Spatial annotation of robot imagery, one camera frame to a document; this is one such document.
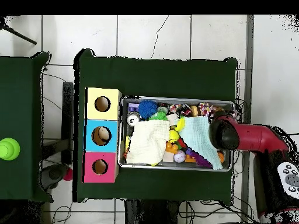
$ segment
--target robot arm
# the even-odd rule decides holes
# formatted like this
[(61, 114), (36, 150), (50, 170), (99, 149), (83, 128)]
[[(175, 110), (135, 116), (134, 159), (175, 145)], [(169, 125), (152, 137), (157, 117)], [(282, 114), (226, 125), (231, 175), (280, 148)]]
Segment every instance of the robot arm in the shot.
[(264, 125), (240, 124), (224, 112), (215, 115), (209, 129), (217, 149), (252, 151), (256, 206), (261, 222), (299, 223), (299, 170), (287, 144)]

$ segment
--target dark green tablecloth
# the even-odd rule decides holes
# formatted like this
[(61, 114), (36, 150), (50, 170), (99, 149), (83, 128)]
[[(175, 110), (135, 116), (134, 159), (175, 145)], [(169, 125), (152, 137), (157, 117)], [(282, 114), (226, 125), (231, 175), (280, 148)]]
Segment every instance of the dark green tablecloth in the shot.
[(14, 138), (20, 155), (0, 159), (0, 199), (51, 201), (39, 185), (41, 158), (41, 69), (49, 54), (0, 57), (0, 140)]
[[(77, 54), (75, 68), (74, 148), (82, 149), (85, 87), (118, 89), (123, 95), (235, 100), (237, 61), (143, 60), (94, 57), (89, 49)], [(165, 200), (222, 200), (230, 203), (231, 171), (180, 171), (120, 168), (114, 184), (82, 183), (82, 151), (74, 152), (74, 200), (131, 198)]]

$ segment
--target blue spiky ball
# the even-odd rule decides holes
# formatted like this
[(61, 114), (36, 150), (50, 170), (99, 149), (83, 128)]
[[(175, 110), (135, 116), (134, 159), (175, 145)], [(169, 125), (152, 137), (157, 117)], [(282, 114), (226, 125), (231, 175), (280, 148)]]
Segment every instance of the blue spiky ball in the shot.
[(157, 112), (158, 105), (152, 100), (143, 100), (139, 104), (138, 112), (144, 119), (148, 119), (150, 116)]

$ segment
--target box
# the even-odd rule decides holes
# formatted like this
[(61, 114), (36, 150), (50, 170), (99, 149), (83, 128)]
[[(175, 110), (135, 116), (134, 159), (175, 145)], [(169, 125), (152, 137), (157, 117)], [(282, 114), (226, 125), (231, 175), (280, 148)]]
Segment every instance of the box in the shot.
[(83, 183), (115, 182), (120, 99), (117, 89), (85, 89)]
[(206, 167), (199, 167), (197, 163), (176, 163), (176, 162), (160, 162), (156, 166), (150, 166), (148, 164), (128, 164), (123, 157), (123, 153), (125, 152), (125, 141), (126, 136), (129, 131), (127, 125), (127, 114), (128, 114), (128, 104), (129, 103), (140, 103), (143, 100), (153, 100), (157, 103), (163, 102), (168, 104), (183, 104), (186, 103), (189, 106), (197, 105), (198, 103), (209, 103), (209, 105), (214, 105), (216, 107), (222, 107), (224, 110), (235, 110), (235, 104), (231, 101), (219, 101), (219, 100), (197, 100), (197, 99), (177, 99), (177, 98), (162, 98), (162, 97), (138, 97), (137, 99), (133, 99), (130, 97), (123, 97), (121, 100), (121, 107), (123, 115), (121, 117), (120, 130), (119, 130), (119, 151), (118, 151), (118, 163), (122, 167), (130, 167), (130, 168), (143, 168), (143, 169), (169, 169), (169, 170), (191, 170), (191, 171), (211, 171), (211, 172), (226, 172), (232, 168), (233, 164), (233, 152), (230, 150), (224, 151), (224, 163), (222, 164), (223, 169), (213, 170), (208, 169)]

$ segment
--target round hole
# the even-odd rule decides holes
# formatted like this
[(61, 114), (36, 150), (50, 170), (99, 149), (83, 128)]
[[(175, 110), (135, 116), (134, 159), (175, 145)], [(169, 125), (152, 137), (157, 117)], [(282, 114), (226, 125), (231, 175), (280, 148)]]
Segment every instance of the round hole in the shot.
[(107, 162), (105, 162), (104, 160), (96, 160), (93, 164), (92, 164), (92, 170), (98, 174), (104, 174), (107, 172), (108, 169), (108, 164)]
[(111, 140), (111, 132), (106, 127), (96, 127), (91, 134), (91, 138), (99, 146), (106, 145)]
[(110, 105), (111, 105), (110, 100), (105, 96), (98, 97), (95, 100), (95, 108), (97, 109), (97, 111), (101, 111), (101, 112), (108, 111)]

